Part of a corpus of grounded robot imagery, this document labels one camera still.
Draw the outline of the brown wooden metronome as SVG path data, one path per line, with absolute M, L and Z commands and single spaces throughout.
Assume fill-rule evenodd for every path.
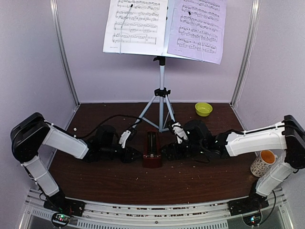
M 162 154 L 158 132 L 147 131 L 144 150 L 142 156 L 142 166 L 144 168 L 160 168 L 162 167 Z

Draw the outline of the white perforated music stand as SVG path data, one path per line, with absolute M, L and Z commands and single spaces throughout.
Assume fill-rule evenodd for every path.
M 174 111 L 173 111 L 172 106 L 169 101 L 170 91 L 168 89 L 166 89 L 165 85 L 164 85 L 165 60 L 168 57 L 188 59 L 188 58 L 183 58 L 183 57 L 179 57 L 179 56 L 171 55 L 171 54 L 167 53 L 168 43 L 169 43 L 169 34 L 170 34 L 171 25 L 172 25 L 174 2 L 175 2 L 175 0 L 168 0 L 163 53 L 160 56 L 152 55 L 154 57 L 154 60 L 159 63 L 159 69 L 160 69 L 159 88 L 155 90 L 154 96 L 153 96 L 154 99 L 159 99 L 159 123 L 156 125 L 156 128 L 160 132 L 163 132 L 166 130 L 165 123 L 166 123 L 167 119 L 174 119 Z

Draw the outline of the purple sheet music page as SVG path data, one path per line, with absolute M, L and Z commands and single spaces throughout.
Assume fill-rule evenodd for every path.
M 226 0 L 176 0 L 167 53 L 220 64 Z

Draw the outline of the white sheet music page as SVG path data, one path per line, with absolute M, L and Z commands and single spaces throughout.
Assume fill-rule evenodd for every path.
M 167 8 L 167 0 L 110 1 L 103 52 L 162 55 Z

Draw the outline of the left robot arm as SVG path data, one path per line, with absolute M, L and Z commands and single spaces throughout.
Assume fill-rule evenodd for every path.
M 12 129 L 10 139 L 13 156 L 43 194 L 50 198 L 50 204 L 58 212 L 68 208 L 68 200 L 50 174 L 45 164 L 46 157 L 40 156 L 41 153 L 47 149 L 61 151 L 86 163 L 115 158 L 123 163 L 131 163 L 142 156 L 140 151 L 128 145 L 135 129 L 131 126 L 119 135 L 112 125 L 107 124 L 111 119 L 112 116 L 106 118 L 89 133 L 79 136 L 47 121 L 41 113 L 34 112 Z

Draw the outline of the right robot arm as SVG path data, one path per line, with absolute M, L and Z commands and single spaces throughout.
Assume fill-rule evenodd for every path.
M 283 121 L 267 127 L 249 131 L 230 129 L 217 135 L 212 135 L 201 120 L 191 120 L 185 125 L 171 122 L 169 129 L 177 139 L 161 148 L 168 160 L 199 155 L 220 159 L 255 151 L 283 151 L 244 200 L 247 210 L 255 210 L 275 187 L 305 167 L 305 131 L 292 115 L 286 115 Z

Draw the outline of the green plastic bowl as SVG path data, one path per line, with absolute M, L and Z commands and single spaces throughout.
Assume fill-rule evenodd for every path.
M 213 111 L 213 107 L 209 103 L 196 103 L 195 111 L 197 115 L 207 117 Z

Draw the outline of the patterned paper cup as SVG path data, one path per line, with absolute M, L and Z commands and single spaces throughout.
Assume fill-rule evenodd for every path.
M 271 150 L 263 150 L 250 166 L 250 171 L 255 177 L 262 177 L 276 162 L 278 156 Z

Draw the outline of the aluminium front rail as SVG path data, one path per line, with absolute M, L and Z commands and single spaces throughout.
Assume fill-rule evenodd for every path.
M 293 229 L 292 213 L 281 188 L 267 198 L 269 206 L 232 215 L 227 200 L 178 205 L 123 205 L 85 201 L 82 216 L 66 229 L 251 229 L 261 216 L 260 229 Z

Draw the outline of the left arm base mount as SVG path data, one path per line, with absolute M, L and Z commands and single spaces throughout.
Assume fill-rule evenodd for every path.
M 85 203 L 79 200 L 65 199 L 62 206 L 55 205 L 46 200 L 43 207 L 54 211 L 51 216 L 51 223 L 58 228 L 67 226 L 75 217 L 81 217 Z

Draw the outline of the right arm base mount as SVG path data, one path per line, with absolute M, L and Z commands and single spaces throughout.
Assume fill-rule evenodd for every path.
M 250 227 L 256 227 L 262 222 L 261 210 L 268 206 L 267 200 L 249 200 L 248 198 L 228 202 L 231 216 L 241 215 L 245 225 Z

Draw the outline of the left aluminium corner post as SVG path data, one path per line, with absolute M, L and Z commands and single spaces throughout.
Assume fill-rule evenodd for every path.
M 78 99 L 75 85 L 71 76 L 71 71 L 68 63 L 68 58 L 66 54 L 66 50 L 64 47 L 64 40 L 62 36 L 62 31 L 61 31 L 61 23 L 60 23 L 60 16 L 59 16 L 59 11 L 58 11 L 58 3 L 57 0 L 50 0 L 50 7 L 51 7 L 51 15 L 55 27 L 55 32 L 57 36 L 57 41 L 58 41 L 58 46 L 59 46 L 59 51 L 60 51 L 60 57 L 61 57 L 61 62 L 62 66 L 64 69 L 64 74 L 68 83 L 68 87 L 70 90 L 70 93 L 73 97 L 73 101 L 76 107 L 80 105 L 80 101 Z

